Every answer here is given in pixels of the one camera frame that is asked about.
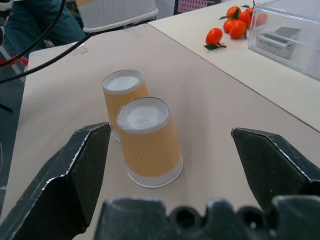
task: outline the zigzag pattern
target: zigzag pattern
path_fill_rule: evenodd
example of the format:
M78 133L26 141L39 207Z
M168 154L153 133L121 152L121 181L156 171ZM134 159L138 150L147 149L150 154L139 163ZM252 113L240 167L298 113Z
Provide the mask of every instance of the zigzag pattern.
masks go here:
M158 177L170 172L181 158L173 120L162 129L146 134L119 130L125 163L137 175Z

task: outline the table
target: table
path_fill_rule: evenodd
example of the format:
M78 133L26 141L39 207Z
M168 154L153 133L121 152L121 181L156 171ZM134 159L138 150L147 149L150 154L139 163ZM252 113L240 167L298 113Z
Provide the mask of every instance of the table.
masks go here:
M228 199L235 209L258 206L231 138L233 127L280 134L320 166L320 133L152 26L100 34L90 38L86 47L87 53L68 55L28 76L3 217L74 131L108 121L102 80L120 69L140 71L151 95L168 103L181 144L183 171L165 187L140 187L126 174L120 144L110 139L91 226L77 240L93 238L102 203L110 197L160 198L168 213L176 206L191 205L203 214L206 201L213 197ZM29 67L66 48L32 53Z
M223 29L225 21L219 18L230 7L243 5L252 6L252 0L232 0L149 24L320 131L320 81L249 50L247 40L230 39L226 33L221 40L226 49L208 51L203 47L210 29Z

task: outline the cup rim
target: cup rim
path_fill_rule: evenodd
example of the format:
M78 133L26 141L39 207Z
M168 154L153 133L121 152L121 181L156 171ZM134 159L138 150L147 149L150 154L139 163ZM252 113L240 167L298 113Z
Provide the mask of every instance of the cup rim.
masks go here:
M139 99L157 99L157 100L160 100L161 102L163 102L166 105L166 108L167 108L167 115L164 118L164 120L162 120L162 122L160 122L156 126L146 127L146 128L131 128L131 127L126 127L126 126L123 126L123 125L119 124L118 116L119 116L119 113L121 112L121 110L125 106L130 104L131 102L139 100ZM144 96L144 97L134 98L134 99L128 101L125 105L121 106L119 111L118 111L118 113L117 113L117 115L116 115L116 119L115 120L116 120L116 124L118 125L119 130L121 130L121 131L124 131L124 132L129 133L129 134L150 134L150 133L154 133L154 132L156 132L156 131L158 131L160 129L163 129L170 122L170 118L171 118L170 109L169 109L168 104L165 101L163 101L162 99L160 99L158 97L154 97L154 96Z
M112 76L120 74L120 73L125 73L125 72L136 73L138 75L137 78L139 79L139 82L136 85L134 85L132 87L129 87L127 89L124 89L124 90L110 90L105 86L105 83L109 84L109 82L114 80L114 78L112 78ZM138 88L141 87L141 85L143 83L144 83L143 75L139 71L133 70L133 69L122 69L122 70L119 70L119 71L115 71L115 72L109 74L108 76L106 76L102 81L102 89L103 89L103 92L105 92L107 94L122 95L122 94L127 94L127 93L130 93L130 92L133 92L133 91L137 90Z

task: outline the floor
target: floor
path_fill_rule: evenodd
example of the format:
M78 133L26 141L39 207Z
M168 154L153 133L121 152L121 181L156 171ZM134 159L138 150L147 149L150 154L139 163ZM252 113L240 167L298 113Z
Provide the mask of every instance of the floor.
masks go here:
M1 79L15 74L11 67L0 68ZM13 110L8 112L0 109L0 214L7 189L23 93L24 86L20 79L0 84L0 104Z

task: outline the fruit stem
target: fruit stem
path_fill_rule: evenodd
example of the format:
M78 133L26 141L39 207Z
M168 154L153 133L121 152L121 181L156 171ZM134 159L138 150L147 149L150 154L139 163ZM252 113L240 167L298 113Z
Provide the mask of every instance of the fruit stem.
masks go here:
M220 48L226 48L226 45L220 45L220 42L217 44Z

